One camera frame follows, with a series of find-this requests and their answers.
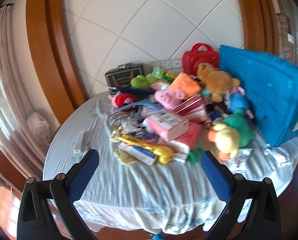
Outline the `red white striped box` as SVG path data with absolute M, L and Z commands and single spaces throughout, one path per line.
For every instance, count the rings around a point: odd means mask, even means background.
M 200 94 L 188 98 L 177 107 L 171 109 L 171 111 L 191 122 L 200 123 L 208 120 L 204 99 Z

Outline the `green medicine box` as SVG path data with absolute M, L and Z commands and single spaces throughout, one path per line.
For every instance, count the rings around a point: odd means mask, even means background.
M 154 69 L 152 71 L 152 76 L 157 79 L 166 80 L 167 82 L 173 82 L 178 75 L 168 72 L 162 68 L 154 67 Z

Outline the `pink tissue pack barcode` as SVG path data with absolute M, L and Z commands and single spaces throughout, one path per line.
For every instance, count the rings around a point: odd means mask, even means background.
M 146 124 L 165 142 L 169 142 L 188 131 L 189 121 L 181 115 L 163 109 L 146 118 Z

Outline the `green plush toy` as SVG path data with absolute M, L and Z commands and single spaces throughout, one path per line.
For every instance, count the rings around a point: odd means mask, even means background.
M 131 87 L 137 89 L 150 89 L 150 85 L 158 81 L 152 74 L 138 75 L 131 80 Z

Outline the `pink pig plush orange dress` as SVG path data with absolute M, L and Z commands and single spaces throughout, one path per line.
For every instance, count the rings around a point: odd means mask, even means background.
M 188 74 L 180 73 L 167 88 L 157 90 L 154 98 L 165 109 L 173 109 L 200 91 L 201 86 L 197 81 Z

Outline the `wall socket panel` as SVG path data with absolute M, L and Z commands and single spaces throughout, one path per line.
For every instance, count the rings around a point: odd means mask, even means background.
M 159 67 L 171 71 L 182 70 L 182 59 L 151 61 L 150 66 L 152 68 Z

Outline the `black gift box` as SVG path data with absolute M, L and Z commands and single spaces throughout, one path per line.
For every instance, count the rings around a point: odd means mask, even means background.
M 117 68 L 105 73 L 105 79 L 110 95 L 116 94 L 116 87 L 128 87 L 131 80 L 143 74 L 143 65 L 135 63 L 120 64 Z

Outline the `yellow duck plush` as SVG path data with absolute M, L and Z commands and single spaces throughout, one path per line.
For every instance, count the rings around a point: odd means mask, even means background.
M 255 133 L 240 109 L 213 126 L 207 134 L 208 141 L 216 145 L 219 159 L 223 161 L 234 158 L 254 137 Z

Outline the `yellow plastic toy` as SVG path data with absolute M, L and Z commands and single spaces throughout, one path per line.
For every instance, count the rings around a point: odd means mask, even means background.
M 159 163 L 168 164 L 173 159 L 173 150 L 168 146 L 149 144 L 143 140 L 132 137 L 129 134 L 111 135 L 110 139 L 124 142 L 128 145 L 139 146 L 145 150 L 149 150 L 158 156 Z

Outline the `pink pig plush red dress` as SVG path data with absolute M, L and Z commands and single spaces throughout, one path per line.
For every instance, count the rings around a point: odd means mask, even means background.
M 117 92 L 115 95 L 108 95 L 108 99 L 111 101 L 113 107 L 120 108 L 131 103 L 138 102 L 138 98 L 129 93 Z

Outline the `blue plastic storage bin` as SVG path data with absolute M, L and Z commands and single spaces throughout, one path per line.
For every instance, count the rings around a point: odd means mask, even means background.
M 298 67 L 269 54 L 222 45 L 221 70 L 240 79 L 256 125 L 276 147 L 298 136 Z

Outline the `brown teddy bear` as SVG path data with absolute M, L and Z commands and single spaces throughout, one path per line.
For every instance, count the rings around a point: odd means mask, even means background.
M 210 63 L 200 63 L 197 69 L 199 84 L 211 96 L 212 102 L 221 102 L 232 88 L 240 86 L 240 80 L 229 73 L 215 68 Z

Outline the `red toy suitcase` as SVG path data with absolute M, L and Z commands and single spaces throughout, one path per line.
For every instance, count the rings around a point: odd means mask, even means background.
M 195 75 L 198 65 L 201 63 L 209 63 L 218 68 L 219 53 L 208 44 L 196 43 L 191 50 L 182 55 L 183 72 L 188 75 Z

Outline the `dark blue fuzzy brush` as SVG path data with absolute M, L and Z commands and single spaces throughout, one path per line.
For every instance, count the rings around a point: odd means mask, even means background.
M 153 89 L 133 88 L 131 86 L 129 86 L 129 87 L 114 87 L 113 90 L 116 92 L 132 94 L 138 98 L 147 98 L 150 95 L 155 93 L 155 90 L 153 90 Z

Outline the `white plastic bag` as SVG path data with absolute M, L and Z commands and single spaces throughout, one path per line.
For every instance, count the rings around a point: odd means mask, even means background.
M 26 119 L 30 131 L 41 141 L 47 143 L 50 140 L 50 131 L 48 121 L 39 113 L 34 112 L 30 114 Z

